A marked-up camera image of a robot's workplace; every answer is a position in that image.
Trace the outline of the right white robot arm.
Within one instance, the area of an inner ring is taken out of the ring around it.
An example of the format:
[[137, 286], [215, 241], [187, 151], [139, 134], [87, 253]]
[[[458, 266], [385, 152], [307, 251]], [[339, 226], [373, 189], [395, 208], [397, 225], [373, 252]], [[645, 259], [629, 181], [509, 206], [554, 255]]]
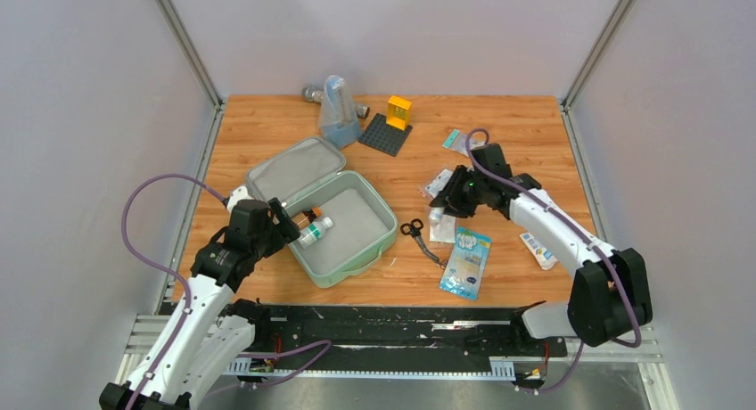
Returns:
[[591, 234], [552, 200], [527, 173], [514, 174], [501, 147], [473, 149], [472, 165], [457, 166], [430, 207], [445, 215], [473, 217], [486, 206], [532, 234], [572, 279], [570, 297], [523, 307], [509, 330], [514, 350], [531, 354], [545, 338], [574, 337], [590, 347], [613, 341], [642, 342], [641, 326], [653, 319], [645, 261], [637, 250], [618, 250]]

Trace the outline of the small blue white bottle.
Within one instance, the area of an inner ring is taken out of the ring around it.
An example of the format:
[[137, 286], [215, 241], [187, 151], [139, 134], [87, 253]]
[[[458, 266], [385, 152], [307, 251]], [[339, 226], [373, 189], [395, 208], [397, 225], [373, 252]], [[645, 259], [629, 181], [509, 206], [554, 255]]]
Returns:
[[436, 227], [441, 223], [444, 216], [444, 210], [445, 209], [443, 207], [430, 207], [428, 214], [430, 227]]

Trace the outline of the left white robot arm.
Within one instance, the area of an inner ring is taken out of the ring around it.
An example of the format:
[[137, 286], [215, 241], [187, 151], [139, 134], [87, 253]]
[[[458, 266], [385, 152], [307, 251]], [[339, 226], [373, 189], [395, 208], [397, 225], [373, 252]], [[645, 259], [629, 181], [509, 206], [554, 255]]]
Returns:
[[255, 265], [296, 241], [300, 229], [277, 198], [229, 203], [228, 224], [195, 255], [182, 302], [127, 379], [104, 387], [100, 408], [195, 409], [237, 354], [271, 343], [273, 326], [255, 316], [260, 307], [249, 300], [209, 330]]

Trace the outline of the brown bottle orange cap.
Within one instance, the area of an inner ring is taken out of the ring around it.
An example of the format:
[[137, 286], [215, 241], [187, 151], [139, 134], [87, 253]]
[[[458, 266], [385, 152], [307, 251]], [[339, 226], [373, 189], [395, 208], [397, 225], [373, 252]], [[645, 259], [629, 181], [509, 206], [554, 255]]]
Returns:
[[319, 207], [302, 210], [300, 213], [291, 217], [292, 222], [301, 230], [316, 220], [322, 215], [322, 211]]

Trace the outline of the white bottle green label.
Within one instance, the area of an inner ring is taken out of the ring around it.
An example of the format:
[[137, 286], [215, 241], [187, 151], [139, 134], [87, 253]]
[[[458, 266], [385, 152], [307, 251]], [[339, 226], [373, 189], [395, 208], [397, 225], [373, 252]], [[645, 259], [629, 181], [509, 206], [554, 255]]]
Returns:
[[305, 249], [322, 239], [332, 227], [333, 221], [329, 217], [319, 218], [300, 231], [297, 243], [302, 249]]

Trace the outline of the mint green medicine kit case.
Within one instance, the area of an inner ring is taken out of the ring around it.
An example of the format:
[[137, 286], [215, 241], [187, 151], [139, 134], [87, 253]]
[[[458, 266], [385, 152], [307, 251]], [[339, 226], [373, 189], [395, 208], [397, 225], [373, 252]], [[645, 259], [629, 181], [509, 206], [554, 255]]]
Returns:
[[245, 177], [254, 198], [277, 198], [292, 216], [319, 208], [333, 221], [333, 227], [308, 247], [291, 246], [320, 288], [364, 273], [398, 237], [399, 223], [387, 202], [362, 175], [345, 166], [344, 154], [313, 136], [259, 163]]

